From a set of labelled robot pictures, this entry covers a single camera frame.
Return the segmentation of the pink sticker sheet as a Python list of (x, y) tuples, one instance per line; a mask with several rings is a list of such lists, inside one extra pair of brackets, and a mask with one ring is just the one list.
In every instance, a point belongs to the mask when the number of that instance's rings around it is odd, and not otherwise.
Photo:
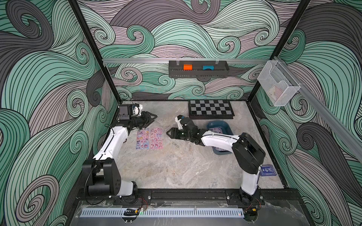
[(152, 128), (150, 130), (150, 149), (162, 149), (163, 148), (163, 139), (162, 139), (162, 129), (161, 128)]
[(138, 129), (136, 149), (149, 149), (149, 128)]

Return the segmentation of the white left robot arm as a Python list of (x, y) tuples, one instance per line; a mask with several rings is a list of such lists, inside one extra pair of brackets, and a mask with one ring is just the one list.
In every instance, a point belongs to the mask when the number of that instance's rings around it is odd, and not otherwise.
[(157, 115), (143, 111), (138, 116), (123, 117), (110, 125), (111, 131), (100, 151), (91, 160), (84, 161), (82, 165), (85, 197), (134, 196), (136, 194), (136, 183), (121, 179), (117, 158), (130, 132), (133, 129), (147, 128), (156, 118)]

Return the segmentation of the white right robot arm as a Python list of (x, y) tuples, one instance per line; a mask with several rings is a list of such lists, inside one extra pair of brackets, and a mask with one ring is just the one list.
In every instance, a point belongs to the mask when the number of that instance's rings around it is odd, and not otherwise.
[(243, 203), (250, 205), (256, 199), (255, 193), (266, 156), (258, 143), (248, 133), (236, 136), (200, 129), (192, 119), (182, 115), (177, 116), (175, 121), (178, 127), (166, 132), (171, 139), (189, 141), (203, 147), (217, 147), (234, 154), (243, 170), (239, 196)]

